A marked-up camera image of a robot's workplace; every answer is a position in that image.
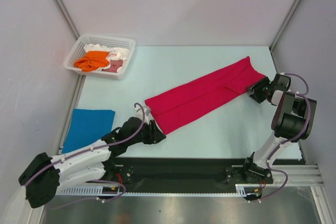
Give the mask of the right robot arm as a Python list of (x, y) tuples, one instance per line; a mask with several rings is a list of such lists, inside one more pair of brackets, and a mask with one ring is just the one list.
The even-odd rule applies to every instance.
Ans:
[(263, 146), (246, 158), (242, 167), (225, 170), (228, 184), (272, 183), (272, 165), (279, 155), (299, 140), (305, 140), (311, 133), (316, 100), (304, 93), (290, 90), (293, 73), (278, 73), (273, 80), (264, 77), (248, 91), (257, 103), (268, 101), (276, 106), (271, 122), (272, 133)]

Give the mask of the red t shirt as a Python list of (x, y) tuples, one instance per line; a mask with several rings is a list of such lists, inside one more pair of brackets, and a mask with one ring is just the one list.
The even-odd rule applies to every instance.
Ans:
[(145, 100), (164, 134), (191, 123), (247, 92), (262, 80), (250, 57)]

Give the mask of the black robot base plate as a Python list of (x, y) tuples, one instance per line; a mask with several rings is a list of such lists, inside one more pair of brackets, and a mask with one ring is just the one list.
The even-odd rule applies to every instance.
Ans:
[[(228, 184), (226, 182), (225, 170), (229, 167), (242, 167), (245, 159), (242, 158), (220, 158), (220, 159), (206, 159), (206, 158), (131, 158), (131, 157), (117, 157), (114, 163), (120, 170), (122, 176), (122, 183), (124, 186), (129, 184), (163, 184), (171, 185), (196, 185), (205, 183), (219, 187), (220, 184)], [(280, 159), (275, 162), (275, 165), (302, 165), (303, 161), (294, 161), (289, 159)], [(288, 181), (288, 176), (285, 172), (276, 170), (285, 175), (285, 181)], [(248, 187), (274, 185), (272, 183), (257, 183), (246, 184)]]

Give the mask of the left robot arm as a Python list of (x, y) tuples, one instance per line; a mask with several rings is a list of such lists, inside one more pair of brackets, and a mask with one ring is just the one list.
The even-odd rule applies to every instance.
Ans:
[(121, 127), (88, 146), (55, 156), (38, 154), (18, 182), (25, 188), (25, 199), (29, 205), (38, 208), (69, 187), (96, 180), (121, 182), (115, 158), (134, 144), (152, 145), (164, 139), (165, 131), (154, 120), (142, 121), (138, 117), (130, 117)]

